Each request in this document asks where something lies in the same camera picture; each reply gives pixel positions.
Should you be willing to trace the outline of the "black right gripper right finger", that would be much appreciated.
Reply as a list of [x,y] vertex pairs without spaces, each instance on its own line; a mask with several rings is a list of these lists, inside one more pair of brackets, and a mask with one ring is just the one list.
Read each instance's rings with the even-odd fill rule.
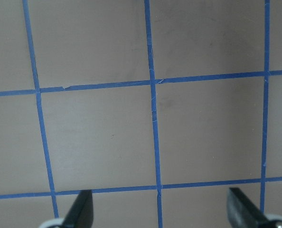
[[226,200],[227,219],[232,228],[277,228],[239,189],[229,188]]

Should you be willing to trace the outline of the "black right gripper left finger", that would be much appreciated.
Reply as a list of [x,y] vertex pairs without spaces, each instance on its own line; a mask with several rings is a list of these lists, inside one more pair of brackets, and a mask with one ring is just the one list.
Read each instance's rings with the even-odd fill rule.
[[94,221],[91,190],[82,190],[65,216],[61,228],[91,228]]

